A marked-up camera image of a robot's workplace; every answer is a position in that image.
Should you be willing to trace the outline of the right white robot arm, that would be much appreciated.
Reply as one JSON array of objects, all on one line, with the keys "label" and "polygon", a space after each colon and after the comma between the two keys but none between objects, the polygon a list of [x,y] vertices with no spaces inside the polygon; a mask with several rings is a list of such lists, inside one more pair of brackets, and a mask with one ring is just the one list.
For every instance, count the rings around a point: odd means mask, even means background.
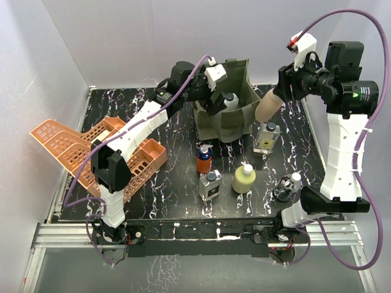
[{"label": "right white robot arm", "polygon": [[303,187],[292,206],[277,213],[272,235],[286,242],[296,227],[315,218],[339,213],[366,213],[370,203],[362,198],[356,178],[362,171],[364,149],[356,146],[378,104],[374,81],[360,80],[361,42],[331,42],[321,62],[314,41],[295,38],[288,49],[297,54],[291,65],[279,69],[277,96],[287,101],[319,96],[326,105],[329,147],[326,172],[320,190]]}]

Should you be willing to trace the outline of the yellow green lotion bottle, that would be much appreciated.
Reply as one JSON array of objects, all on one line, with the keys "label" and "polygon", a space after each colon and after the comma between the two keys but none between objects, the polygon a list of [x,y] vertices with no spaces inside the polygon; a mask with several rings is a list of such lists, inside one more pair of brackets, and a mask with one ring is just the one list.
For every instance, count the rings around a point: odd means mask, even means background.
[{"label": "yellow green lotion bottle", "polygon": [[242,163],[235,171],[232,189],[238,194],[246,194],[251,190],[256,179],[256,172],[252,165]]}]

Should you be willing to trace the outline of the olive green canvas bag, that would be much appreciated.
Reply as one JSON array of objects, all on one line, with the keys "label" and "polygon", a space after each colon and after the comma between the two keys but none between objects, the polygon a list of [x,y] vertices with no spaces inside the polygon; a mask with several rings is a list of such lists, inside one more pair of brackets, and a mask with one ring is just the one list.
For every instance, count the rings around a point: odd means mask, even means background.
[{"label": "olive green canvas bag", "polygon": [[230,143],[252,132],[255,110],[261,98],[250,84],[249,59],[227,59],[222,65],[227,79],[217,84],[211,99],[214,101],[220,92],[235,93],[239,98],[238,108],[209,116],[198,101],[193,102],[192,107],[200,140],[219,139],[223,143]]}]

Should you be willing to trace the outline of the clear square bottle black cap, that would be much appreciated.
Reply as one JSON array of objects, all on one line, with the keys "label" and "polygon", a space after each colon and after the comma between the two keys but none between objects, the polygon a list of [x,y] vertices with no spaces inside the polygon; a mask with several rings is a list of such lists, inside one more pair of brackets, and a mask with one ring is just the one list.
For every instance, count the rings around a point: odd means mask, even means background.
[{"label": "clear square bottle black cap", "polygon": [[255,137],[253,151],[257,154],[270,154],[277,139],[280,136],[280,126],[267,122],[260,125],[260,129]]}]

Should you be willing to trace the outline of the white rectangular lotion bottle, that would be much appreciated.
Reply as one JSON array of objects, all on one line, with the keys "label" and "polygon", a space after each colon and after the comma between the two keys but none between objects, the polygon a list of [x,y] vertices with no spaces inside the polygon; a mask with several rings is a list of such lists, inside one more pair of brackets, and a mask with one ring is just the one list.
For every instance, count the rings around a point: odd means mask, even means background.
[{"label": "white rectangular lotion bottle", "polygon": [[224,112],[236,110],[238,108],[239,98],[235,93],[226,93],[224,98]]}]

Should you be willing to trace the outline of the beige brown lotion bottle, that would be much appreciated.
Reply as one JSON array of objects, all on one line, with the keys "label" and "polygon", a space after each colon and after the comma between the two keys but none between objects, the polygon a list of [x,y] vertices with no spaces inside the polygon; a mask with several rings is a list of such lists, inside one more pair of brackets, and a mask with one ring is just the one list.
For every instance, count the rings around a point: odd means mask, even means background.
[{"label": "beige brown lotion bottle", "polygon": [[259,102],[255,110],[255,118],[260,123],[265,123],[282,107],[283,100],[278,97],[274,90],[269,90]]}]

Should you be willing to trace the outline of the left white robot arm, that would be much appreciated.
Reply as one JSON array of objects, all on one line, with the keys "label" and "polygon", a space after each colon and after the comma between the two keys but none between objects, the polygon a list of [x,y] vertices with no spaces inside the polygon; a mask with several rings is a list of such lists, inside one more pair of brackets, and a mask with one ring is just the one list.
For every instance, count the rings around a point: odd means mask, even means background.
[{"label": "left white robot arm", "polygon": [[211,96],[217,84],[226,78],[223,65],[212,57],[197,65],[179,61],[170,77],[157,85],[141,110],[116,135],[92,143],[91,171],[105,202],[103,216],[95,228],[100,236],[114,244],[125,239],[123,200],[125,187],[133,176],[128,161],[136,148],[186,102],[199,101],[210,114],[214,107]]}]

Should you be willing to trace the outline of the orange bottle blue pump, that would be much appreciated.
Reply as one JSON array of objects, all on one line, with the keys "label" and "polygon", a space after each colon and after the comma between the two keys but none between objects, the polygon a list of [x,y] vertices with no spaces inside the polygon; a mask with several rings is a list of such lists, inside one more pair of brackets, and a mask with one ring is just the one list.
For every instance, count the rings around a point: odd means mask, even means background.
[{"label": "orange bottle blue pump", "polygon": [[202,145],[197,152],[197,171],[206,174],[211,168],[212,145]]}]

